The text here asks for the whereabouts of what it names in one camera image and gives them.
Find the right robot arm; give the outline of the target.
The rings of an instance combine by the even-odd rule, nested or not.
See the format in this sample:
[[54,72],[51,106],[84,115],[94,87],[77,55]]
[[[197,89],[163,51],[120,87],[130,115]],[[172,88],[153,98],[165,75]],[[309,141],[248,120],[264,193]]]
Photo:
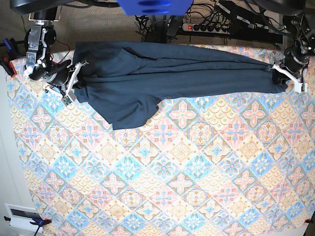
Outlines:
[[34,25],[26,35],[28,47],[24,74],[33,81],[46,82],[48,86],[45,91],[60,95],[62,102],[69,105],[77,99],[73,89],[83,87],[78,80],[78,74],[88,63],[84,61],[73,64],[70,59],[53,61],[51,46],[56,42],[53,22],[57,20],[57,10],[54,7],[29,17]]

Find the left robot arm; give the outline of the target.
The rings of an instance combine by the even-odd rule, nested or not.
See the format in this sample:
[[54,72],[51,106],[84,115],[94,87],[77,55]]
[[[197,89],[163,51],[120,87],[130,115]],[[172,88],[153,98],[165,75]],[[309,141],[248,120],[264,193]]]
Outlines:
[[304,70],[308,68],[310,58],[315,55],[315,17],[301,12],[294,16],[283,16],[285,29],[291,33],[293,46],[284,51],[281,61],[272,68],[294,82],[298,93],[307,91]]

